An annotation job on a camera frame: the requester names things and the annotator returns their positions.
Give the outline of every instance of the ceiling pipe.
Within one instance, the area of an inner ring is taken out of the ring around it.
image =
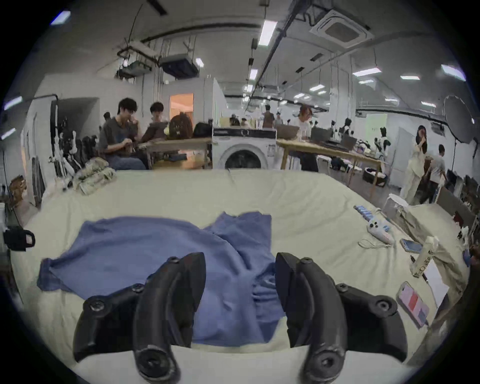
[[[292,12],[290,15],[288,15],[287,21],[285,22],[284,27],[280,31],[279,35],[276,37],[275,43],[273,44],[272,49],[270,50],[270,53],[268,54],[267,60],[265,61],[264,67],[262,68],[262,71],[260,72],[260,76],[258,76],[258,80],[255,83],[255,86],[253,87],[252,95],[255,93],[255,90],[258,87],[258,84],[260,83],[260,80],[262,79],[262,76],[265,74],[265,71],[268,68],[268,64],[270,64],[270,61],[272,60],[273,55],[275,54],[276,49],[280,45],[280,42],[284,38],[284,36],[287,34],[287,30],[290,27],[290,25],[293,23],[295,20],[295,17],[297,14],[301,11],[301,9],[305,6],[307,3],[307,0],[296,0],[295,4],[293,5]]]
[[[300,79],[314,71],[316,71],[317,69],[320,69],[322,68],[324,65],[327,65],[328,63],[334,61],[334,60],[337,60],[345,55],[350,55],[360,49],[366,49],[366,48],[371,48],[371,47],[374,47],[374,46],[377,46],[381,43],[386,43],[388,41],[392,41],[392,40],[396,40],[396,39],[399,39],[399,38],[409,38],[409,37],[434,37],[433,35],[431,34],[428,34],[428,33],[424,33],[424,32],[415,32],[415,31],[402,31],[402,32],[394,32],[394,33],[391,33],[391,34],[388,34],[388,35],[385,35],[385,36],[380,36],[376,39],[372,39],[372,40],[368,40],[368,41],[365,41],[363,43],[360,43],[358,45],[355,45],[349,49],[347,49],[346,51],[344,52],[341,52],[341,53],[338,53],[334,56],[332,56],[331,58],[321,62],[319,65],[317,65],[315,68],[311,69],[310,71],[308,71],[307,73],[303,74],[302,76],[300,76],[297,80],[295,80],[294,82],[292,82],[288,87],[286,87],[284,89],[284,91],[286,91],[287,89],[290,89],[291,87],[293,87],[296,83],[298,83],[300,81]]]

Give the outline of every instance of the washing machine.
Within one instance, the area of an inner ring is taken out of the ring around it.
[[[213,128],[213,168],[273,169],[276,130]]]

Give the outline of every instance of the washing machine door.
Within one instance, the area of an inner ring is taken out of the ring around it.
[[[255,145],[237,144],[227,149],[218,162],[219,168],[268,169],[265,154]]]

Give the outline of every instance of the bag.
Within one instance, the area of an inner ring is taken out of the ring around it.
[[[193,130],[193,137],[211,137],[212,126],[207,123],[197,123]]]

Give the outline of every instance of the bottle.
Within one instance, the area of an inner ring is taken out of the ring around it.
[[[438,237],[428,236],[425,243],[422,246],[421,253],[417,257],[416,261],[410,266],[410,271],[413,277],[420,277],[425,272],[428,263],[432,259],[438,248]]]

